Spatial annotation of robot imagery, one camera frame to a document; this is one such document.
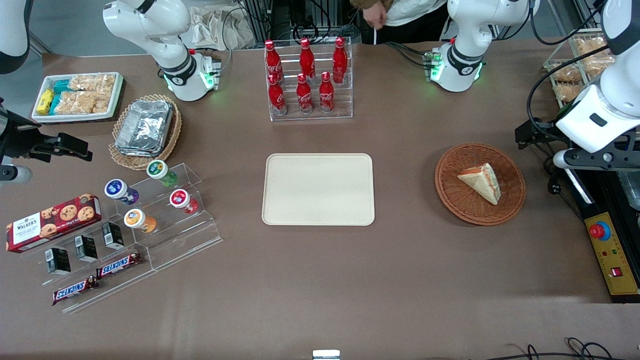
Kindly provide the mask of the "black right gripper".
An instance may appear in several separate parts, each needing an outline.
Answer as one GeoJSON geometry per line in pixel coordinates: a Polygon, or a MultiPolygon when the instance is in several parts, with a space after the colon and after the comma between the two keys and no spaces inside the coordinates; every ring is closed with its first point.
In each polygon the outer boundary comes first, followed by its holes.
{"type": "Polygon", "coordinates": [[[85,162],[93,160],[89,144],[64,132],[46,136],[42,145],[42,125],[30,121],[2,107],[0,153],[1,157],[29,158],[50,163],[52,157],[73,157],[85,162]]]}

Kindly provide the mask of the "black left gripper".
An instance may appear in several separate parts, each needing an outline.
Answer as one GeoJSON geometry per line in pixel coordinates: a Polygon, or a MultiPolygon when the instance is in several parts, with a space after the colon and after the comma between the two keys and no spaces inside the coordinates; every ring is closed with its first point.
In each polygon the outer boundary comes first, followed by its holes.
{"type": "Polygon", "coordinates": [[[534,119],[526,120],[515,129],[515,139],[518,139],[518,149],[525,150],[528,146],[546,146],[552,151],[551,143],[560,142],[570,147],[570,139],[557,127],[538,129],[538,122],[534,119]]]}

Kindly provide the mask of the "person's bare hand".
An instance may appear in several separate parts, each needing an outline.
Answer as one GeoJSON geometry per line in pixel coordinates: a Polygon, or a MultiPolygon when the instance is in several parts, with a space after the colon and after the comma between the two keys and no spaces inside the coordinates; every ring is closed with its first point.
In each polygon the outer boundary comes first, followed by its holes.
{"type": "Polygon", "coordinates": [[[370,7],[362,9],[362,16],[368,25],[375,30],[381,30],[387,22],[387,9],[380,1],[370,7]]]}

